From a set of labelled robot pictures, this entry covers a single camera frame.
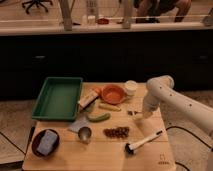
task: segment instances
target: black cable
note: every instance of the black cable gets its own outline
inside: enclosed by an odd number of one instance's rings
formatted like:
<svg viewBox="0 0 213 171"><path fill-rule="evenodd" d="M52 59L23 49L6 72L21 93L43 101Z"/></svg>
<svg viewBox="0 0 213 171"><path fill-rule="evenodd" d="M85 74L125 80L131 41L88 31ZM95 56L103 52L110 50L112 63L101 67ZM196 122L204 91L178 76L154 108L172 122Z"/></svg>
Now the black cable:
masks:
<svg viewBox="0 0 213 171"><path fill-rule="evenodd" d="M112 17L116 16L117 13L118 13L118 11L120 10L120 8L121 8L121 4L119 3L118 8L117 8L116 11L114 12L114 14L109 15L109 16L105 16L105 17L106 17L106 18L112 18Z"/></svg>
<svg viewBox="0 0 213 171"><path fill-rule="evenodd" d="M180 127L180 126L170 126L170 127L166 128L166 130L168 131L169 129L173 129L173 128L181 129L181 130L188 132L189 134L193 135L196 139L198 139L201 143L203 143L206 147L208 147L209 149L212 149L212 147L210 145L208 145L201 138L199 138L197 135L195 135L193 132L187 130L186 128L183 128L183 127Z"/></svg>
<svg viewBox="0 0 213 171"><path fill-rule="evenodd" d="M188 167L186 167L184 164L179 163L179 162L175 162L175 164L182 166L184 169L186 169L187 171L190 171L190 169Z"/></svg>
<svg viewBox="0 0 213 171"><path fill-rule="evenodd" d="M14 144L6 135L4 135L2 132L0 132L0 134L1 134L9 143L11 143L14 147L16 147L20 152L22 152L24 155L26 155L26 153L23 152L22 149L20 149L16 144Z"/></svg>
<svg viewBox="0 0 213 171"><path fill-rule="evenodd" d="M75 0L72 1L71 7L70 7L70 14L72 14L74 5L75 5Z"/></svg>

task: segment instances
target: green plastic tray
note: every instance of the green plastic tray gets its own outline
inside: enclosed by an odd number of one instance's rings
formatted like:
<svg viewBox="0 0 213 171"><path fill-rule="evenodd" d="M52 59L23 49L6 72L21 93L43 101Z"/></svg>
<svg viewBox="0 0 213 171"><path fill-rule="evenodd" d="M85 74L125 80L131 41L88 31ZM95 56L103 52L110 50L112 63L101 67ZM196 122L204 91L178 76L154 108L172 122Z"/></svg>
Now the green plastic tray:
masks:
<svg viewBox="0 0 213 171"><path fill-rule="evenodd" d="M74 121L82 80L80 77L48 77L38 96L32 118Z"/></svg>

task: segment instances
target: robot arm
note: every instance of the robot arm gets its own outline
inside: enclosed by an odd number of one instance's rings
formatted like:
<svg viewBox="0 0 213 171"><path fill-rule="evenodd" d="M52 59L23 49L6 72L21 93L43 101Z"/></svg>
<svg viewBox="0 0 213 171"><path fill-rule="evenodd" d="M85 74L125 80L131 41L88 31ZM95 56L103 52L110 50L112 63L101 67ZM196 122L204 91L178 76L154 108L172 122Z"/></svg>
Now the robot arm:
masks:
<svg viewBox="0 0 213 171"><path fill-rule="evenodd" d="M159 106L160 101L175 107L190 121L213 138L213 109L174 91L170 76L152 78L146 84L148 93L143 100L143 114L147 118Z"/></svg>

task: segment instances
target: white cup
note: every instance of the white cup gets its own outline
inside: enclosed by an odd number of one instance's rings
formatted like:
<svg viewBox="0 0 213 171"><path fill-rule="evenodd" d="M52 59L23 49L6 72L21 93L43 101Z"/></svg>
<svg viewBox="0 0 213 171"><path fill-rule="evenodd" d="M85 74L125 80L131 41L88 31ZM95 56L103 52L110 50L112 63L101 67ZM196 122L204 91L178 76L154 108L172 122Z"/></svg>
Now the white cup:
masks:
<svg viewBox="0 0 213 171"><path fill-rule="evenodd" d="M95 16L94 15L89 15L87 17L87 23L90 26L94 26L96 24L96 22L95 22Z"/></svg>
<svg viewBox="0 0 213 171"><path fill-rule="evenodd" d="M138 83L133 80L129 80L124 84L124 90L128 96L133 96L138 88Z"/></svg>

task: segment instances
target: small orange bowl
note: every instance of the small orange bowl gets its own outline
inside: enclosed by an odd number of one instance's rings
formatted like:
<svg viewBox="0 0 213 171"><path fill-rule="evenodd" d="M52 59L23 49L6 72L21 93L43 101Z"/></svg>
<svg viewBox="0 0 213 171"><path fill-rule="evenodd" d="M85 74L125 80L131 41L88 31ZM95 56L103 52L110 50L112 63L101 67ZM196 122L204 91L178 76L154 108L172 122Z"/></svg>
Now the small orange bowl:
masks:
<svg viewBox="0 0 213 171"><path fill-rule="evenodd" d="M106 85L101 93L102 99L105 102L113 105L121 103L124 100L125 95L126 94L124 90L121 87L114 84Z"/></svg>

